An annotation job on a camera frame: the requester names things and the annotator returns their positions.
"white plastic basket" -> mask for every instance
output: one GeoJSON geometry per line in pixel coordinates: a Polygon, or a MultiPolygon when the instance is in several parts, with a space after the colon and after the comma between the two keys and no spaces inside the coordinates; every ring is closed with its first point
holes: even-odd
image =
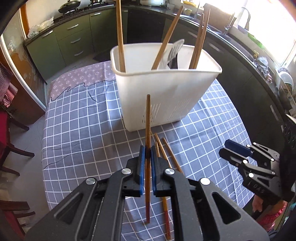
{"type": "Polygon", "coordinates": [[[110,52],[123,121],[128,131],[145,128],[147,94],[151,95],[151,127],[179,121],[222,72],[218,63],[204,50],[197,68],[188,69],[194,49],[189,45],[183,45],[178,53],[178,69],[151,70],[160,46],[161,43],[124,45],[126,73],[119,71],[118,46],[110,52]]]}

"plastic bag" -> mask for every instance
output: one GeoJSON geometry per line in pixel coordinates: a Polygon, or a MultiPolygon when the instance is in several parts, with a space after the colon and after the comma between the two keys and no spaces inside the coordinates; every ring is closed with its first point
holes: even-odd
{"type": "Polygon", "coordinates": [[[51,17],[51,19],[44,21],[42,24],[38,24],[30,28],[28,33],[28,38],[33,37],[34,35],[38,34],[42,30],[50,27],[54,24],[54,17],[51,17]]]}

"sink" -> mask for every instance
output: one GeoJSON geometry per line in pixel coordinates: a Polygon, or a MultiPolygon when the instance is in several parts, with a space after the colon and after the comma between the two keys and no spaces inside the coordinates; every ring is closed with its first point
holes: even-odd
{"type": "Polygon", "coordinates": [[[223,39],[225,39],[227,42],[231,43],[234,47],[236,47],[239,51],[243,53],[245,57],[247,57],[252,63],[254,62],[253,56],[245,49],[243,48],[238,42],[233,40],[228,35],[224,35],[221,32],[216,32],[219,36],[221,36],[223,39]]]}
{"type": "MultiPolygon", "coordinates": [[[[194,23],[200,23],[199,19],[195,19],[193,17],[190,16],[186,16],[186,15],[180,15],[181,18],[185,18],[188,21],[194,22],[194,23]]],[[[248,58],[252,63],[254,63],[254,58],[252,56],[252,54],[250,54],[245,48],[243,48],[238,42],[236,42],[235,40],[233,40],[231,37],[229,37],[228,35],[225,35],[223,33],[221,33],[220,30],[218,30],[217,28],[214,28],[212,26],[208,26],[207,29],[215,32],[217,35],[221,36],[223,39],[225,39],[227,42],[231,43],[235,48],[237,48],[239,51],[242,52],[242,54],[248,58]]]]}

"faucet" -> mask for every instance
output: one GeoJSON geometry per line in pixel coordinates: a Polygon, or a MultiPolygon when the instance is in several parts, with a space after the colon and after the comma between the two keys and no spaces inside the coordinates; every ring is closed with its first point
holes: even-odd
{"type": "Polygon", "coordinates": [[[251,14],[250,14],[249,10],[246,9],[245,7],[241,7],[241,8],[243,9],[242,14],[244,13],[244,10],[247,10],[247,12],[248,12],[248,20],[247,20],[247,23],[246,23],[244,29],[249,31],[249,24],[250,24],[251,14]]]}
{"type": "Polygon", "coordinates": [[[229,29],[231,28],[231,22],[232,22],[232,20],[233,20],[233,18],[234,18],[234,14],[235,14],[235,12],[230,16],[230,19],[229,19],[229,21],[228,21],[228,24],[224,27],[224,30],[225,30],[225,31],[223,32],[224,35],[227,35],[229,29]]]}

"cloth towel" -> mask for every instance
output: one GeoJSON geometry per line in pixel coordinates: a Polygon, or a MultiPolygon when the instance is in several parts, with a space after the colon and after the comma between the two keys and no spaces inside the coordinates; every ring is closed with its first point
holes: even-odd
{"type": "Polygon", "coordinates": [[[13,76],[0,62],[0,104],[8,108],[17,93],[17,88],[10,83],[10,78],[13,76]]]}

